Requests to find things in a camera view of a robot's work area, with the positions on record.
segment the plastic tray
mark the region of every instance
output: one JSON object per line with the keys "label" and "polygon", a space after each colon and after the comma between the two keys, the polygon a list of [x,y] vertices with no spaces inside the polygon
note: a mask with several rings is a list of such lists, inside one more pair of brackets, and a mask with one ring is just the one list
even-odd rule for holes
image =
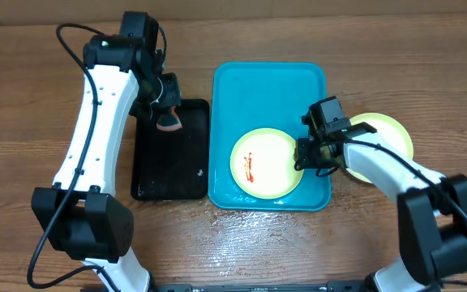
{"label": "plastic tray", "polygon": [[326,97],[325,77],[312,63],[229,62],[216,70],[213,86],[208,195],[221,208],[318,211],[331,199],[329,177],[305,170],[288,195],[274,200],[248,195],[235,183],[229,159],[235,143],[261,127],[307,137],[301,116]]}

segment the black cable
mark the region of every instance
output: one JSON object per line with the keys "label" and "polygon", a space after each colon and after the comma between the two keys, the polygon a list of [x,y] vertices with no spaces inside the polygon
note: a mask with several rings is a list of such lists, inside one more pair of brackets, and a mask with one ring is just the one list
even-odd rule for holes
{"label": "black cable", "polygon": [[322,171],[322,169],[317,169],[315,174],[316,174],[317,177],[323,178],[323,177],[326,177],[328,175],[334,174],[337,170],[338,170],[338,167],[333,167],[328,172],[326,172],[325,174],[320,174],[320,171]]}
{"label": "black cable", "polygon": [[165,63],[165,58],[167,57],[167,38],[165,37],[165,31],[161,25],[158,25],[158,30],[160,31],[161,37],[163,38],[163,61],[161,62],[161,65],[163,66]]}
{"label": "black cable", "polygon": [[99,266],[99,265],[88,265],[88,266],[83,266],[83,267],[80,267],[80,268],[76,268],[75,270],[67,273],[66,275],[61,276],[60,278],[55,279],[55,280],[53,280],[53,281],[51,281],[49,283],[45,283],[45,284],[39,284],[39,283],[35,283],[33,281],[33,270],[34,270],[34,268],[36,266],[36,262],[37,262],[37,260],[39,258],[39,255],[40,255],[40,253],[42,251],[42,248],[45,245],[46,239],[48,238],[48,235],[50,234],[55,222],[59,218],[62,210],[66,206],[67,201],[70,199],[71,193],[75,189],[77,181],[79,180],[79,176],[80,176],[80,174],[82,172],[82,167],[84,165],[84,160],[86,158],[86,154],[88,154],[89,144],[91,143],[91,138],[93,136],[93,132],[95,131],[96,112],[98,110],[98,105],[99,105],[95,81],[93,80],[91,74],[89,74],[89,71],[86,68],[86,66],[82,63],[82,61],[80,61],[80,59],[77,57],[77,55],[75,55],[75,53],[73,53],[73,51],[66,44],[66,42],[64,41],[64,39],[61,36],[61,30],[63,28],[68,28],[68,27],[69,28],[81,28],[81,29],[85,29],[85,30],[90,31],[90,32],[94,32],[96,34],[100,34],[100,35],[103,34],[103,33],[97,31],[94,28],[90,28],[90,27],[87,27],[87,26],[84,26],[84,25],[79,25],[79,24],[61,24],[61,25],[59,25],[57,27],[57,30],[56,30],[58,41],[61,43],[62,47],[64,47],[66,52],[77,62],[79,67],[82,69],[82,71],[84,72],[84,74],[88,78],[88,82],[91,84],[91,89],[92,89],[92,93],[93,93],[93,110],[92,110],[91,122],[89,123],[88,135],[86,136],[86,140],[84,142],[82,152],[80,153],[79,163],[77,164],[77,168],[75,169],[75,174],[73,175],[73,179],[71,180],[70,186],[67,188],[66,194],[64,195],[64,198],[62,198],[62,201],[59,204],[59,206],[57,208],[57,211],[55,211],[54,215],[52,216],[51,220],[48,223],[48,226],[45,229],[45,232],[42,234],[41,239],[39,240],[39,243],[37,244],[36,250],[34,251],[32,258],[30,259],[30,265],[28,266],[28,271],[27,271],[27,276],[26,277],[27,277],[28,284],[32,288],[45,289],[45,288],[50,288],[51,286],[55,286],[58,283],[66,280],[66,279],[68,279],[70,277],[73,277],[74,275],[76,275],[78,273],[81,273],[83,271],[87,271],[89,269],[96,269],[97,271],[99,271],[99,273],[102,273],[104,278],[108,281],[109,286],[111,286],[115,292],[118,292],[119,289],[117,289],[116,285],[113,283],[113,281],[111,281],[111,278],[109,277],[107,272],[104,270],[104,268]]}
{"label": "black cable", "polygon": [[[393,151],[379,145],[379,144],[373,144],[373,143],[368,143],[364,141],[357,141],[357,140],[346,140],[343,143],[351,143],[351,144],[359,144],[359,145],[364,145],[368,147],[372,147],[375,149],[378,149],[380,151],[383,151],[390,155],[392,158],[396,159],[398,162],[400,162],[407,170],[409,170],[412,174],[420,178],[423,182],[428,184],[430,186],[431,190],[435,191],[437,195],[442,196],[451,206],[453,211],[459,214],[467,223],[467,214],[462,210],[462,208],[453,200],[450,195],[447,193],[441,191],[435,183],[433,183],[430,179],[428,179],[424,174],[422,174],[419,170],[416,170],[413,168],[408,162],[406,162],[403,158],[401,158],[399,155],[395,154]],[[442,284],[450,284],[450,285],[460,285],[460,286],[467,286],[467,281],[457,281],[457,280],[442,280]]]}

